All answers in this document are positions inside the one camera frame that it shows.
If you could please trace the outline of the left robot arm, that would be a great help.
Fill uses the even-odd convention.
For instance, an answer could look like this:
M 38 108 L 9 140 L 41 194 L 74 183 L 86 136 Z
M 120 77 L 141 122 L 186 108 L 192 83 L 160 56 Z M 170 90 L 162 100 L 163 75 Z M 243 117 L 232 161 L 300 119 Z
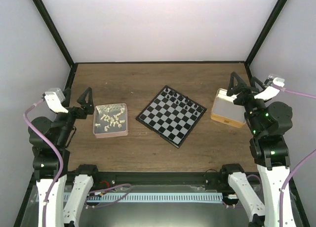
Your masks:
M 34 154 L 40 227 L 79 226 L 89 191 L 101 183 L 97 166 L 82 164 L 75 170 L 70 196 L 64 201 L 70 158 L 68 146 L 77 130 L 75 121 L 94 113 L 91 87 L 77 99 L 79 106 L 71 107 L 70 98 L 70 88 L 52 88 L 23 114 Z

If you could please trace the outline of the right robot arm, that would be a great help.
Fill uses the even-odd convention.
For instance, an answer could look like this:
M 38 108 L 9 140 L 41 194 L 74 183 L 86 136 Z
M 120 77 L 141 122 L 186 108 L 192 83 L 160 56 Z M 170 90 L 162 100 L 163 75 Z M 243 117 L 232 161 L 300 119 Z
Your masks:
M 227 96 L 236 96 L 234 105 L 245 109 L 244 118 L 252 133 L 250 151 L 261 179 L 263 200 L 250 185 L 239 164 L 223 165 L 220 185 L 233 189 L 249 219 L 250 227 L 296 226 L 289 181 L 290 157 L 284 134 L 292 128 L 292 108 L 283 102 L 266 102 L 284 89 L 285 80 L 269 75 L 261 82 L 253 77 L 250 84 L 231 73 Z

